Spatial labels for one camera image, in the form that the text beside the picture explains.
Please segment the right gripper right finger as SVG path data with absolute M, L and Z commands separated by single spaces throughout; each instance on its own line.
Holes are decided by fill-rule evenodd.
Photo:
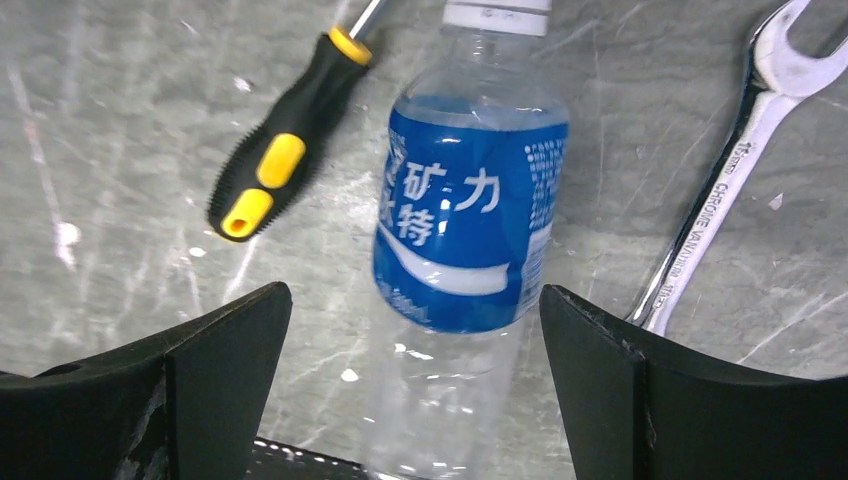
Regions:
M 543 337 L 580 479 L 843 479 L 847 380 L 802 379 L 700 353 L 564 287 Z

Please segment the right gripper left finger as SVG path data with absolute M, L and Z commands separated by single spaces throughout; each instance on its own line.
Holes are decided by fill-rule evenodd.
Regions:
M 241 479 L 292 311 L 282 282 L 27 377 L 1 376 L 5 479 Z

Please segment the blue label bottle white cap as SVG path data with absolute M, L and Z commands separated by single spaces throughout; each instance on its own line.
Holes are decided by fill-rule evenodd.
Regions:
M 449 1 L 388 121 L 372 250 L 371 479 L 479 479 L 539 299 L 570 131 L 549 1 Z

